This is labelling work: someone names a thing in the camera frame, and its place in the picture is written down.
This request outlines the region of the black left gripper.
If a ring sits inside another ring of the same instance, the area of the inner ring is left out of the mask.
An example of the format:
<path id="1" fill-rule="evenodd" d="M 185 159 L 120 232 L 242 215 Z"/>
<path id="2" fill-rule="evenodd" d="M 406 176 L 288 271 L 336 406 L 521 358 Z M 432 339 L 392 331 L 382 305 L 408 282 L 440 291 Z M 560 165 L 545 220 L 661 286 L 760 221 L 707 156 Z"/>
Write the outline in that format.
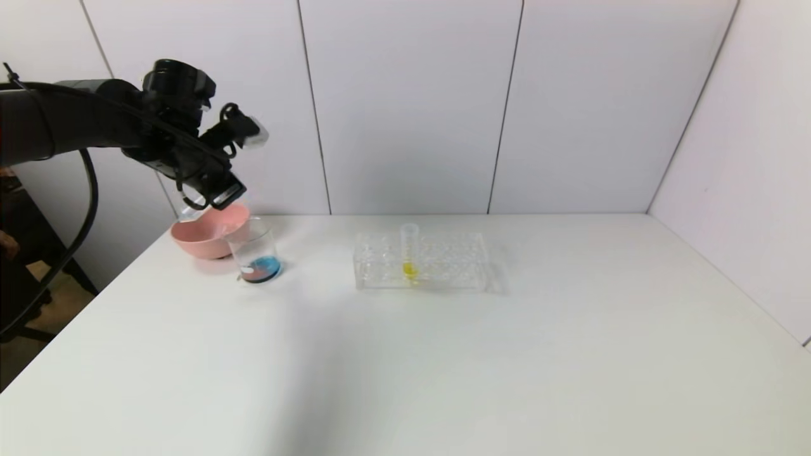
<path id="1" fill-rule="evenodd" d="M 198 211 L 207 208 L 225 210 L 247 192 L 227 155 L 177 154 L 172 179 L 182 201 Z"/>

